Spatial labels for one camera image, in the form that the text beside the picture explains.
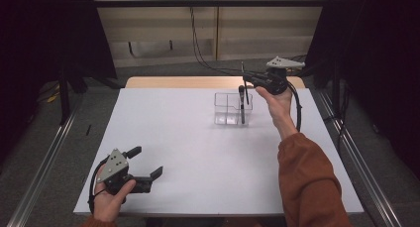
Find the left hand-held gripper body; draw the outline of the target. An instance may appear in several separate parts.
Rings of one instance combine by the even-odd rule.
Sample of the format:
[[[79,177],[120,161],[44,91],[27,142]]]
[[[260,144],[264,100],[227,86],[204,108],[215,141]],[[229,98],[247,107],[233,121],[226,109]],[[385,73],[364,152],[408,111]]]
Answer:
[[[121,153],[114,149],[106,160],[105,167],[97,177],[97,182],[103,182],[107,192],[115,195],[129,180],[136,182],[132,193],[149,193],[153,180],[150,176],[135,177],[129,174],[129,162],[125,157],[126,152]]]

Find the metal floor rail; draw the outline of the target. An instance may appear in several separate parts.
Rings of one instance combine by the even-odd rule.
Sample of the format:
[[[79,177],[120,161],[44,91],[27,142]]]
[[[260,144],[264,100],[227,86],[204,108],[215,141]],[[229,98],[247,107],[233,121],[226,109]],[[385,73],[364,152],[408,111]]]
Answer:
[[[325,91],[320,91],[319,97],[328,113],[328,119],[332,121],[338,133],[338,144],[344,145],[384,225],[386,227],[403,227],[388,198],[370,171],[353,137],[345,127],[345,123],[333,110],[331,98]]]
[[[32,178],[29,187],[21,198],[14,213],[11,216],[6,227],[25,227],[28,219],[34,209],[34,206],[41,194],[47,178],[53,167],[53,163],[61,150],[62,145],[72,127],[77,111],[79,110],[83,98],[77,98],[72,105],[68,117],[58,127],[57,132],[49,146],[49,149],[38,168],[35,176]]]

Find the clear acrylic organizer box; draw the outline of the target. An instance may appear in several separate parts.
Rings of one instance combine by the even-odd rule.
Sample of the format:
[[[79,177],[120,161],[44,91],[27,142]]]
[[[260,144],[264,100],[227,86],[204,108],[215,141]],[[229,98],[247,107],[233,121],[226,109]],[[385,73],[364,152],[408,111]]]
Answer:
[[[214,123],[217,125],[247,126],[253,112],[253,96],[249,95],[249,105],[245,104],[245,125],[241,123],[240,96],[239,93],[217,92],[214,95]]]

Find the person's right hand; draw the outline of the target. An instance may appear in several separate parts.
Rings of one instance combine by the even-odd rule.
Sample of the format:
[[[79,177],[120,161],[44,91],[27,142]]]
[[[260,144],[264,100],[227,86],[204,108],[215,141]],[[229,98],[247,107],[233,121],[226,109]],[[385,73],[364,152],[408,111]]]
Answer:
[[[270,94],[265,88],[257,87],[256,92],[265,100],[268,111],[274,121],[285,121],[290,118],[292,93],[286,89],[281,94]]]

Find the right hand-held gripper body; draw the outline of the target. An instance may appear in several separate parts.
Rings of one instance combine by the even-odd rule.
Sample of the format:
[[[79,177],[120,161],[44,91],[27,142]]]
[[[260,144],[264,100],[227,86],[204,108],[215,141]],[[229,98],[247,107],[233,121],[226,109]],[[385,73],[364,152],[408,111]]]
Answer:
[[[266,63],[266,72],[264,74],[263,87],[270,94],[281,94],[287,88],[294,90],[295,87],[287,79],[287,71],[291,68],[296,70],[303,68],[304,62],[295,61],[284,57],[275,57]]]

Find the black curtain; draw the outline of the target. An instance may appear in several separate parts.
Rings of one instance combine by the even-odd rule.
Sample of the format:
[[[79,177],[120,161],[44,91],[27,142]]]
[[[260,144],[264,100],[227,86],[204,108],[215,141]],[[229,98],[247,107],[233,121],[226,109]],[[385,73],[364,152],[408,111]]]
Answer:
[[[420,179],[420,0],[327,0],[306,58],[323,87],[339,74]]]
[[[83,76],[117,76],[93,0],[0,0],[0,164],[61,74],[75,89]]]

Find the black horizontal bar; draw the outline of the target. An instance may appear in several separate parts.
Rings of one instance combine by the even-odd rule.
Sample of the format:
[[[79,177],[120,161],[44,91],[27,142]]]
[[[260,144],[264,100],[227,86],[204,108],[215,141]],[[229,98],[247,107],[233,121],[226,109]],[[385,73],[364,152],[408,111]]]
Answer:
[[[94,0],[96,7],[322,7],[328,0]]]

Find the black stand post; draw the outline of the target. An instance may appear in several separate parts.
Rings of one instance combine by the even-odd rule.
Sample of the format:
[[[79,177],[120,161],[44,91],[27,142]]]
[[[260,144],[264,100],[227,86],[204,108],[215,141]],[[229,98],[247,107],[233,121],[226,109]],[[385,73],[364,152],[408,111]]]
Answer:
[[[59,71],[58,83],[59,83],[59,96],[60,96],[60,104],[61,104],[60,124],[63,125],[68,119],[69,114],[70,114],[68,86],[67,86],[67,79],[65,75],[64,66]]]

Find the person's left hand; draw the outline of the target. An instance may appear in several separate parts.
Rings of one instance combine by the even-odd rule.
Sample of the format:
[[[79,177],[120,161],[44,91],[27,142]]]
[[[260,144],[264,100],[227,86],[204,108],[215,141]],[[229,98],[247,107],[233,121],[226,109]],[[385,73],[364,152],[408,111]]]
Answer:
[[[96,183],[94,187],[94,211],[93,217],[101,222],[114,222],[119,216],[125,197],[135,187],[136,182],[129,180],[115,195],[105,190],[103,182]]]

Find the white table sheet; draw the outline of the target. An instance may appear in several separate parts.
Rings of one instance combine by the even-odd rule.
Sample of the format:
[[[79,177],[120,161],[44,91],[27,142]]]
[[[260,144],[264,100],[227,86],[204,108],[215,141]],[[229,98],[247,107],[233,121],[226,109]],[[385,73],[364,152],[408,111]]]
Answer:
[[[95,159],[112,150],[142,152],[135,176],[163,172],[148,193],[130,194],[121,212],[138,216],[275,216],[279,135],[266,102],[249,92],[247,126],[214,122],[214,89],[125,88],[120,91]]]

